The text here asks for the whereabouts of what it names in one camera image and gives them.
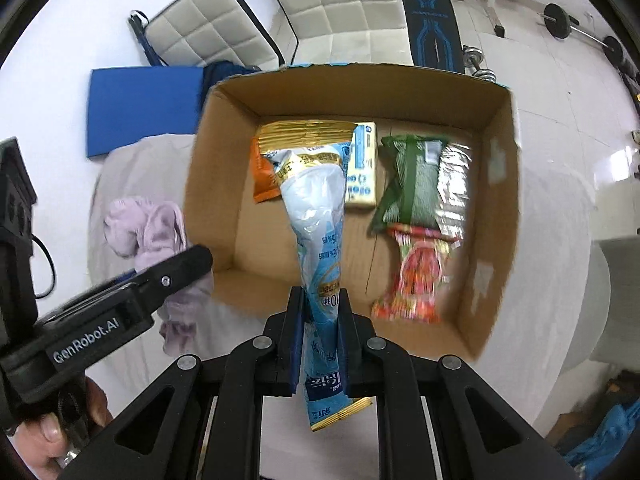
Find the person's left hand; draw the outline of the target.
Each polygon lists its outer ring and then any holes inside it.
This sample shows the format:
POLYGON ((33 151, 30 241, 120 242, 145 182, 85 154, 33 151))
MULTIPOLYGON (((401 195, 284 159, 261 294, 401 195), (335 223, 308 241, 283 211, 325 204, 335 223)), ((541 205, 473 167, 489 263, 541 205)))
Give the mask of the person's left hand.
MULTIPOLYGON (((88 414, 96 425, 96 434, 113 420, 113 416, 108 410, 105 392, 91 378, 87 379, 86 386, 88 414)), ((58 460, 67 453, 68 439, 55 414, 23 422, 18 426, 12 443, 38 479, 58 478, 62 472, 58 460)))

